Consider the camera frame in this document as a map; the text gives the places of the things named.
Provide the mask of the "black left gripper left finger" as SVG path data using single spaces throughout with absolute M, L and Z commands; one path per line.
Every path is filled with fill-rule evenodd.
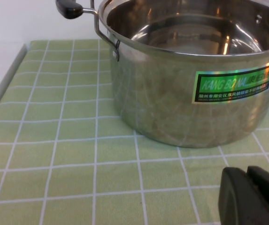
M 222 225 L 269 225 L 269 203 L 248 177 L 247 171 L 226 167 L 218 198 Z

